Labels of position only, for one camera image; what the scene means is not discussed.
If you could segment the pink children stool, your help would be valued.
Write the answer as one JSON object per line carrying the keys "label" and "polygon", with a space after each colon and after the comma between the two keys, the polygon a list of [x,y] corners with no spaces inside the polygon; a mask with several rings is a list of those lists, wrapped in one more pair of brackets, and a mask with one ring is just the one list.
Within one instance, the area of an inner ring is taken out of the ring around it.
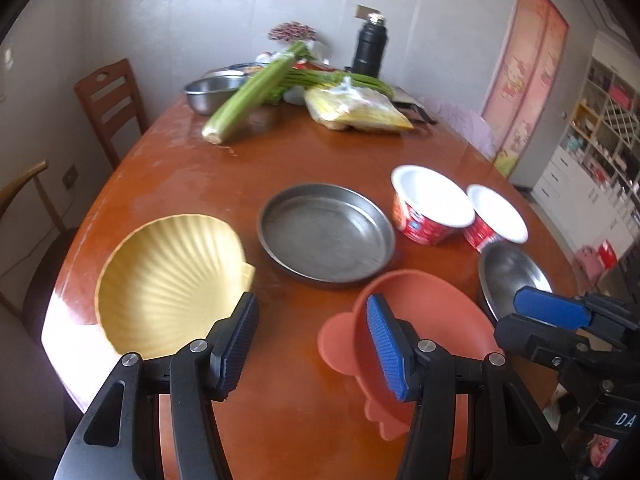
{"label": "pink children stool", "polygon": [[597,283],[604,272],[604,265],[597,251],[591,246],[582,246],[575,252],[575,259],[582,272],[584,272],[587,281],[590,284]]}

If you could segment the black tray on table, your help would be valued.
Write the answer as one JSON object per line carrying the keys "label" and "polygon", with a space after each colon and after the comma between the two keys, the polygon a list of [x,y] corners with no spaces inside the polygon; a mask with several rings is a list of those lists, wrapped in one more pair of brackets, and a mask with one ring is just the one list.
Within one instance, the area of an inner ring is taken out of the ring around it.
{"label": "black tray on table", "polygon": [[393,86],[392,104],[402,112],[410,112],[419,121],[427,125],[437,125],[438,121],[430,116],[425,108],[412,96],[409,96],[405,90],[397,86]]}

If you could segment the wall power socket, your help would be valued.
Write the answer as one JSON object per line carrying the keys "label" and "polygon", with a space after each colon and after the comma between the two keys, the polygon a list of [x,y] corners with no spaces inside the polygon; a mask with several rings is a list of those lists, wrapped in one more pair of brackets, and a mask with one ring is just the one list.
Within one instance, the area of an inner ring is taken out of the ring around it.
{"label": "wall power socket", "polygon": [[75,165],[70,165],[63,174],[62,185],[67,191],[69,191],[75,186],[78,177],[79,174],[77,167]]}

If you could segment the hello kitty folding screen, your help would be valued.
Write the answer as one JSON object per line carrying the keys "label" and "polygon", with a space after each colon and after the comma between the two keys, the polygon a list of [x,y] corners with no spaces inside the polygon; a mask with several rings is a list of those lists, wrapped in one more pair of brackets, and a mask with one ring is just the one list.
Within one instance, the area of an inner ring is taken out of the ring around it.
{"label": "hello kitty folding screen", "polygon": [[551,0],[516,0],[482,117],[489,158],[510,177],[532,140],[553,88],[570,26]]}

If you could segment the yellow shell-shaped plate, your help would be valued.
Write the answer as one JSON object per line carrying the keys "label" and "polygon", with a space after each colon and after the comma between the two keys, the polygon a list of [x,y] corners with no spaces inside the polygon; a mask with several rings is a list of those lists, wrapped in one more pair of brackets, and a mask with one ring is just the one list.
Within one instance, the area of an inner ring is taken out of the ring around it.
{"label": "yellow shell-shaped plate", "polygon": [[206,214],[173,214],[127,235],[96,282],[96,319],[119,354],[170,356],[228,318],[255,268],[239,235]]}

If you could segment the yellow plastic food bag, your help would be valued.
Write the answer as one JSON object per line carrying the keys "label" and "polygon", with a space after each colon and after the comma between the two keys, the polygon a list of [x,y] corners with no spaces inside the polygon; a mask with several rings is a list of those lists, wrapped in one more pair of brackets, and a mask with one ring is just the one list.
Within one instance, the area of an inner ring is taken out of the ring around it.
{"label": "yellow plastic food bag", "polygon": [[330,130],[403,133],[413,129],[410,120],[387,96],[378,90],[354,86],[349,77],[340,84],[319,84],[307,89],[304,100],[311,118]]}

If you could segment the orange bear-shaped plate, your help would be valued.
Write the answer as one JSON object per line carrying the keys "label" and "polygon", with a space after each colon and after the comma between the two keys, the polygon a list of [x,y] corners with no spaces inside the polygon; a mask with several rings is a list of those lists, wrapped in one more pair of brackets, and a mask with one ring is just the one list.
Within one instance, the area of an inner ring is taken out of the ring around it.
{"label": "orange bear-shaped plate", "polygon": [[463,292],[419,270],[390,271],[364,286],[348,311],[324,322],[317,336],[322,360],[337,373],[355,378],[364,395],[363,414],[378,426],[375,443],[360,444],[352,456],[365,465],[383,459],[390,441],[408,434],[413,405],[402,403],[386,385],[367,323],[367,300],[381,294],[396,318],[409,322],[454,356],[480,360],[498,346],[486,315]]}

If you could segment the black thermos bottle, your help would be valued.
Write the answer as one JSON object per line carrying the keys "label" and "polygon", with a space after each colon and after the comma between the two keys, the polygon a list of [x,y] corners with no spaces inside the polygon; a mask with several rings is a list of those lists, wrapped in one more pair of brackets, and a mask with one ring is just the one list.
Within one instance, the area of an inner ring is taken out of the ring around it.
{"label": "black thermos bottle", "polygon": [[376,78],[380,74],[387,39],[386,18],[379,13],[369,13],[358,35],[352,72]]}

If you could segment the round metal pan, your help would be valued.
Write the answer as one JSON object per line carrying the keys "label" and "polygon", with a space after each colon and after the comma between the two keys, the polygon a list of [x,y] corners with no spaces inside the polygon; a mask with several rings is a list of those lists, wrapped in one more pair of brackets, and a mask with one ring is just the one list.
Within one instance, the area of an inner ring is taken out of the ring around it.
{"label": "round metal pan", "polygon": [[390,219],[375,202],[329,183],[294,185],[271,197],[257,235],[283,271],[320,287],[370,280],[393,259],[396,245]]}

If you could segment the stainless steel bowl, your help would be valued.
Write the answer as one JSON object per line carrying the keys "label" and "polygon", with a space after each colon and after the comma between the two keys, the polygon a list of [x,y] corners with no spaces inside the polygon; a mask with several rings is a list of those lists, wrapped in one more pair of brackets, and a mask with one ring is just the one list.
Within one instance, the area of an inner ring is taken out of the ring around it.
{"label": "stainless steel bowl", "polygon": [[514,313],[513,299],[523,287],[552,292],[551,284],[529,255],[509,242],[488,245],[478,260],[480,292],[478,304],[496,325],[500,318]]}

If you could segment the red instant noodle cup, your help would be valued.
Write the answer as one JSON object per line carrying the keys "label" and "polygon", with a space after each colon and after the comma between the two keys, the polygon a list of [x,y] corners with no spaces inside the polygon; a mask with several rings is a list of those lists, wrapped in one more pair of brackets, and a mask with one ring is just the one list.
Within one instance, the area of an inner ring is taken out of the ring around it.
{"label": "red instant noodle cup", "polygon": [[453,180],[416,165],[396,167],[390,175],[394,191],[394,227],[420,245],[437,245],[475,220],[471,200]]}

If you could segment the wooden slat-back chair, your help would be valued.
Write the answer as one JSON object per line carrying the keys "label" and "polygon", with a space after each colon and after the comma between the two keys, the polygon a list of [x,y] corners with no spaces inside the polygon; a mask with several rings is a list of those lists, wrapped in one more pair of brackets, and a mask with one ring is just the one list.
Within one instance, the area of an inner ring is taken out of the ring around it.
{"label": "wooden slat-back chair", "polygon": [[149,129],[142,95],[128,58],[98,68],[74,84],[74,93],[113,170],[120,157],[113,138],[130,120],[140,134]]}

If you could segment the steel basin at back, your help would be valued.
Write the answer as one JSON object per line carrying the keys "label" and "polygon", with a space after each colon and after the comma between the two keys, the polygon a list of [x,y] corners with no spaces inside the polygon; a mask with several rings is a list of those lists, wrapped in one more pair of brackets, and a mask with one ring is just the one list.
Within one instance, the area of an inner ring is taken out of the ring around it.
{"label": "steel basin at back", "polygon": [[183,88],[186,102],[194,113],[212,116],[248,81],[238,70],[220,70],[194,80]]}

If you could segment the pink cloth on chair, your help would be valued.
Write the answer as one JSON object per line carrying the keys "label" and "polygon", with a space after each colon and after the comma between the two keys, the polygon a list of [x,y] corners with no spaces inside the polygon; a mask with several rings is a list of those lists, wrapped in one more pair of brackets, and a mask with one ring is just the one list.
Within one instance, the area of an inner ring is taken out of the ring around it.
{"label": "pink cloth on chair", "polygon": [[460,104],[439,101],[429,96],[420,98],[419,102],[427,114],[454,130],[485,158],[488,160],[495,158],[496,149],[491,126],[475,110]]}

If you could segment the celery bunch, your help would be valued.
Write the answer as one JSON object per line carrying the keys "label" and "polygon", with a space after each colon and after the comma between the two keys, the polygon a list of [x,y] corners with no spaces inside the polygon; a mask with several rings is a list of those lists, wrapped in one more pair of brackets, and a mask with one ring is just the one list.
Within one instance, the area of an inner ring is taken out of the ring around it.
{"label": "celery bunch", "polygon": [[394,90],[388,84],[379,79],[363,74],[345,72],[325,72],[324,70],[303,70],[302,68],[292,68],[284,78],[267,94],[266,104],[278,104],[284,97],[285,92],[294,88],[302,87],[304,90],[315,86],[336,86],[341,84],[345,78],[349,78],[356,87],[369,88],[382,93],[386,98],[394,96]]}
{"label": "celery bunch", "polygon": [[250,112],[258,107],[292,70],[295,63],[311,54],[303,41],[294,41],[276,54],[271,62],[242,84],[241,88],[212,115],[202,128],[205,141],[225,144],[234,130]]}

